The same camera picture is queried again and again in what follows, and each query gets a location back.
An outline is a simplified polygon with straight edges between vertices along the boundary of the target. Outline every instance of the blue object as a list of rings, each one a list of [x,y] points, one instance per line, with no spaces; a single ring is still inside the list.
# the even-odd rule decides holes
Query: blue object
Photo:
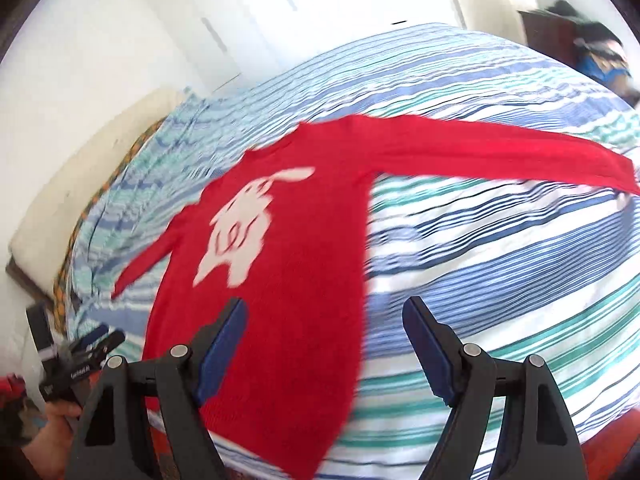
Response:
[[[246,328],[247,317],[246,303],[237,300],[200,364],[200,381],[194,394],[194,400],[199,406],[218,392],[226,368]]]
[[[435,396],[441,397],[447,406],[452,405],[457,396],[452,381],[452,363],[411,299],[406,300],[402,307],[402,324],[427,376],[431,391]]]

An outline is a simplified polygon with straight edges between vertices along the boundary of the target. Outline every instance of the white animal graphic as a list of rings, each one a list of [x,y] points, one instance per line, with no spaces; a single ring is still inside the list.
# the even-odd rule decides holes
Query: white animal graphic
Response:
[[[227,264],[227,286],[241,285],[249,268],[262,250],[263,237],[271,223],[267,211],[273,197],[267,192],[275,180],[298,182],[310,177],[315,168],[292,168],[268,177],[256,178],[244,186],[211,219],[213,231],[207,252],[202,257],[193,286],[215,267]]]

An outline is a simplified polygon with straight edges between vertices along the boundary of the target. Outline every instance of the metal bolt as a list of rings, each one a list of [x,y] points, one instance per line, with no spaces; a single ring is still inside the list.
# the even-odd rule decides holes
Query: metal bolt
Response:
[[[120,357],[119,355],[114,355],[113,357],[109,357],[109,360],[107,361],[107,366],[109,368],[117,368],[121,364],[122,364],[122,357]]]
[[[176,345],[173,348],[171,348],[170,354],[173,357],[184,357],[185,355],[187,355],[188,351],[189,351],[189,348],[187,345]]]
[[[540,357],[538,354],[532,354],[529,356],[529,362],[534,365],[536,368],[540,368],[544,366],[545,360]]]
[[[482,349],[475,343],[467,343],[462,349],[465,351],[465,354],[471,357],[479,356],[480,352],[482,352]]]

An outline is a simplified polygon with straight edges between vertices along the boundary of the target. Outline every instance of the white wardrobe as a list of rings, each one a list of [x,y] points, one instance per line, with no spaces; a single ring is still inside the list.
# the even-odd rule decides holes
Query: white wardrobe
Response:
[[[220,96],[373,34],[418,23],[460,26],[453,0],[145,1]]]

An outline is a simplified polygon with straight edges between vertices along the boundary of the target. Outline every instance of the striped bedsheet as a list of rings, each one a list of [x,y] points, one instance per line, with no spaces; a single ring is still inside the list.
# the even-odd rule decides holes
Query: striped bedsheet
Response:
[[[174,214],[252,146],[301,120],[364,113],[493,121],[587,137],[640,167],[638,115],[603,86],[528,48],[440,24],[322,54],[224,100],[191,95],[91,209],[73,249],[72,336],[126,330],[140,358],[168,260],[116,301],[114,280]],[[364,357],[350,420],[318,478],[418,478],[449,410],[433,396],[401,323],[422,296],[435,317],[492,356],[544,356],[582,441],[640,397],[637,197],[553,182],[381,175],[369,202]],[[328,312],[335,305],[327,305]],[[488,475],[496,399],[474,478]],[[227,465],[281,471],[213,436]]]

